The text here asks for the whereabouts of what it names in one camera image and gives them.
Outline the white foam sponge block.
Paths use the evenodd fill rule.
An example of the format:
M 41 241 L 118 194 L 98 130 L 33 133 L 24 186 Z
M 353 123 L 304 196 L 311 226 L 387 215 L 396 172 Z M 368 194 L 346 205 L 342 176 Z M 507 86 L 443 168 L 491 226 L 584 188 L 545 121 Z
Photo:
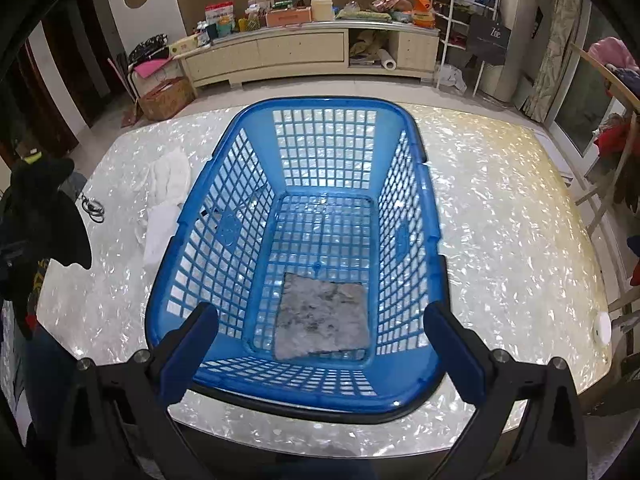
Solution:
M 143 252 L 145 269 L 156 269 L 162 262 L 169 241 L 176 232 L 179 216 L 180 207 L 171 202 L 163 202 L 149 209 Z

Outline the grey speckled cloth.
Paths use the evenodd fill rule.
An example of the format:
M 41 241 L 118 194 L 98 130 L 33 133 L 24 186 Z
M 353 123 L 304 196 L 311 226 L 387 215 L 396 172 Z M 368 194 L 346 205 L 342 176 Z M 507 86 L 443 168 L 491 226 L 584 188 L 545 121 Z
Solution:
M 276 359 L 358 351 L 369 344 L 368 291 L 363 284 L 285 274 L 274 326 Z

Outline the white quilted cloth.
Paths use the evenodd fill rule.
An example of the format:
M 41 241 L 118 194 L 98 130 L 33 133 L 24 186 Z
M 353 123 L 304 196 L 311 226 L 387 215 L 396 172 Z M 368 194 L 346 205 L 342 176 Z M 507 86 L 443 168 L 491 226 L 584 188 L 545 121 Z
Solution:
M 180 148 L 146 165 L 138 175 L 134 192 L 144 198 L 146 209 L 160 205 L 181 208 L 191 189 L 191 166 Z

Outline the blue plastic basket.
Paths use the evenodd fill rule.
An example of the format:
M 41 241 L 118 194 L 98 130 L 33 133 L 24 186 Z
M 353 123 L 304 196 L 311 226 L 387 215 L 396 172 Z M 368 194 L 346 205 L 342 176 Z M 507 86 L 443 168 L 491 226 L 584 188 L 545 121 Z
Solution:
M 422 315 L 442 299 L 439 218 L 416 121 L 392 102 L 270 99 L 232 119 L 195 180 L 145 312 L 155 347 L 218 312 L 196 391 L 339 424 L 415 411 L 444 377 Z M 277 355 L 293 283 L 362 292 L 368 340 Z

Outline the black fabric item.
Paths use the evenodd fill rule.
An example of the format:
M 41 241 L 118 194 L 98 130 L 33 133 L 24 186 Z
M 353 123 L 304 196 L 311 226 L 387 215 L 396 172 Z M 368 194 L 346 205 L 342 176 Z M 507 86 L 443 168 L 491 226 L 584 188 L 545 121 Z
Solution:
M 37 319 L 28 310 L 40 262 L 91 268 L 84 220 L 63 190 L 73 174 L 70 158 L 38 153 L 18 160 L 1 199 L 1 299 L 12 304 L 23 337 L 32 339 Z

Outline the white round lid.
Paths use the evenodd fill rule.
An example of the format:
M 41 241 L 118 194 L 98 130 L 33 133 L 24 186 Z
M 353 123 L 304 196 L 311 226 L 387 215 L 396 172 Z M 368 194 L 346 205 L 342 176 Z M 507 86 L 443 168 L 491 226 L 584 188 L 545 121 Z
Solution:
M 612 322 L 608 312 L 599 312 L 594 318 L 593 337 L 601 346 L 611 343 Z

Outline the wooden side table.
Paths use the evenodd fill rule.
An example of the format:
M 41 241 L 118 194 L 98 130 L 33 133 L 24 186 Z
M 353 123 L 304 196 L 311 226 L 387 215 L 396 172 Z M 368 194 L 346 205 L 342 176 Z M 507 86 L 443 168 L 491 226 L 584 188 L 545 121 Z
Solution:
M 572 49 L 603 77 L 606 93 L 625 110 L 623 114 L 608 115 L 597 128 L 593 144 L 608 171 L 576 200 L 581 204 L 594 196 L 601 199 L 587 226 L 587 233 L 592 234 L 613 205 L 623 204 L 633 214 L 639 213 L 639 71 L 604 66 L 588 50 L 577 46 Z

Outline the cardboard box on floor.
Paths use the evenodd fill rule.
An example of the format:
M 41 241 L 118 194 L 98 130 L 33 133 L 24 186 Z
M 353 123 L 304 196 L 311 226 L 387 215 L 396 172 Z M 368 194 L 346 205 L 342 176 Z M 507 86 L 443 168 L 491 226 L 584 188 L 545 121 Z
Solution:
M 165 79 L 139 99 L 142 113 L 152 122 L 177 115 L 195 99 L 190 82 L 184 77 Z

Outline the pink folder on chair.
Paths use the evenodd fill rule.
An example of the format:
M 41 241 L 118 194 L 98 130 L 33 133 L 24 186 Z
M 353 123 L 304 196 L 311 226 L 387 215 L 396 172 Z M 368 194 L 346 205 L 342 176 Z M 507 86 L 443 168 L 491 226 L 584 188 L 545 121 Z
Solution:
M 169 62 L 171 62 L 171 58 L 154 58 L 154 60 L 145 61 L 134 66 L 134 72 L 140 78 L 146 79 L 158 72 Z

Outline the paper roll in cabinet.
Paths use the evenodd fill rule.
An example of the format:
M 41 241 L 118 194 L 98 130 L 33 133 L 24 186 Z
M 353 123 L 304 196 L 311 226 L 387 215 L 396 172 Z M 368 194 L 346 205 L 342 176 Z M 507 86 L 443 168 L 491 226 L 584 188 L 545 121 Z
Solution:
M 388 72 L 396 70 L 397 62 L 385 49 L 378 49 L 376 55 L 378 56 L 380 64 L 384 70 L 387 70 Z

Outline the black shopping bag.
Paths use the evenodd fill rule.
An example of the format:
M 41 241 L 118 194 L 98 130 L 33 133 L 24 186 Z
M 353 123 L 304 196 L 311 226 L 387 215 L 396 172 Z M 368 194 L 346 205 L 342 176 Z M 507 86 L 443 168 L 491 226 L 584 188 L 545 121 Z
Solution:
M 486 16 L 473 14 L 466 35 L 466 50 L 482 62 L 500 66 L 506 62 L 511 29 Z

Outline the pink clothes pile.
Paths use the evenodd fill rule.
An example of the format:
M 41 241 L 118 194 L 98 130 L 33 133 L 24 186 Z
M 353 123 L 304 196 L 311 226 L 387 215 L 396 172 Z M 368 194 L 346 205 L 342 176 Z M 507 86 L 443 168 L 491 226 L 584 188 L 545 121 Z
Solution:
M 624 70 L 638 72 L 639 66 L 622 40 L 616 37 L 606 37 L 596 41 L 588 49 L 588 54 L 600 64 L 613 65 Z

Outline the silver standing air conditioner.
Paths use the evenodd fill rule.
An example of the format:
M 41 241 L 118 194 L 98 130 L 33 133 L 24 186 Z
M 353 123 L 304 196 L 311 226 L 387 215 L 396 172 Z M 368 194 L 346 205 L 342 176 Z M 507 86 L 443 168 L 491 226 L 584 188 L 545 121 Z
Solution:
M 518 86 L 532 43 L 537 6 L 538 0 L 499 0 L 500 23 L 511 31 L 506 60 L 500 66 L 486 64 L 480 80 L 480 91 L 499 102 L 510 102 Z

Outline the white jug container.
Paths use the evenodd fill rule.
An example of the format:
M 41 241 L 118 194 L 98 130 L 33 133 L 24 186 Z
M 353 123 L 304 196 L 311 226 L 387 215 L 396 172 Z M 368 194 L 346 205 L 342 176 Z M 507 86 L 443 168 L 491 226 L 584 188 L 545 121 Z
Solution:
M 311 16 L 314 22 L 335 20 L 332 0 L 310 0 Z

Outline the patterned curtain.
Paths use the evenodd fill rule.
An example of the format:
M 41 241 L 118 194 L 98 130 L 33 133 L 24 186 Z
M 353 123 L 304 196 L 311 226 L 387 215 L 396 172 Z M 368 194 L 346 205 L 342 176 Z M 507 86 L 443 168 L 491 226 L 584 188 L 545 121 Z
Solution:
M 579 27 L 582 0 L 552 0 L 549 40 L 534 82 L 525 101 L 524 114 L 534 122 L 544 122 L 558 92 L 567 66 L 567 49 Z

